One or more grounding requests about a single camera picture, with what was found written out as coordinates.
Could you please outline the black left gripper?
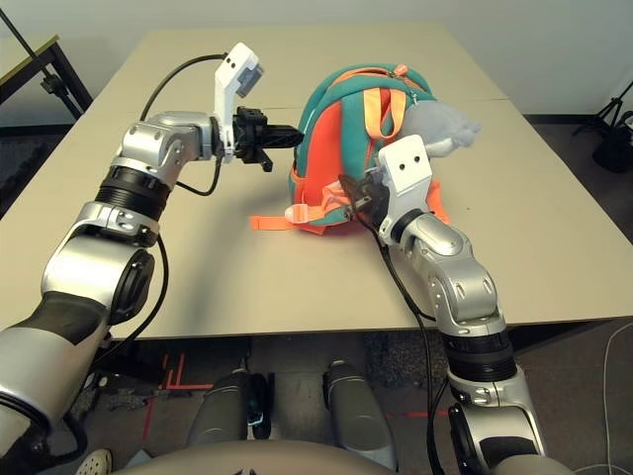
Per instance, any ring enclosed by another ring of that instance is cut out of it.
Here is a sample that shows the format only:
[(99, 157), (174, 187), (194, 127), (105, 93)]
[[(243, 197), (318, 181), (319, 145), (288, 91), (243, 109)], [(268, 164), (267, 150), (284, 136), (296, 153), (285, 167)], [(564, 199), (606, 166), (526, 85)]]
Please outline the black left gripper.
[(265, 152), (270, 147), (295, 147), (303, 134), (290, 125), (268, 125), (259, 109), (239, 106), (232, 120), (234, 155), (244, 164), (259, 164), (271, 172), (273, 162)]

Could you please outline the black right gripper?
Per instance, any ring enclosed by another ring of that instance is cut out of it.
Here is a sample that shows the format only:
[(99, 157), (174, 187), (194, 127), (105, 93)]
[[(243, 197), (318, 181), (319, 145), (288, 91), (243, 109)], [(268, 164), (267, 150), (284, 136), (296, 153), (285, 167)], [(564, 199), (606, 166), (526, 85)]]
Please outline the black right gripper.
[(361, 179), (340, 174), (338, 181), (348, 198), (360, 198), (346, 207), (349, 219), (364, 218), (373, 228), (378, 228), (387, 216), (390, 191), (382, 182), (381, 171), (367, 171)]

